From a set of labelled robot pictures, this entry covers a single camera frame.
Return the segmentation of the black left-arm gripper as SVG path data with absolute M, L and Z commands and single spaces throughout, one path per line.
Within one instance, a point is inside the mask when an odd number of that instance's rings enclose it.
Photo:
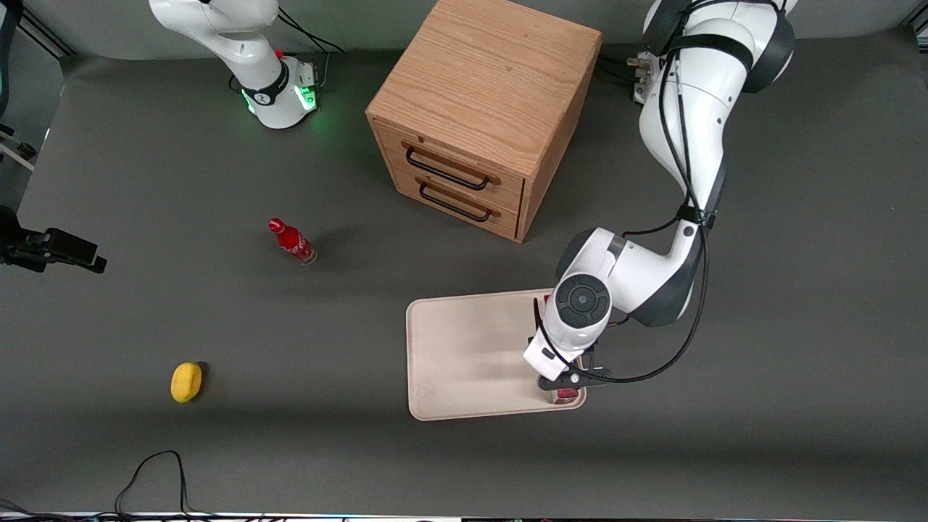
M 547 392 L 556 392 L 563 389 L 586 389 L 591 386 L 602 386 L 606 384 L 603 378 L 610 378 L 610 370 L 601 366 L 596 361 L 595 351 L 587 350 L 582 356 L 577 357 L 573 362 L 578 371 L 566 369 L 554 380 L 548 380 L 544 376 L 538 376 L 536 384 L 538 389 Z

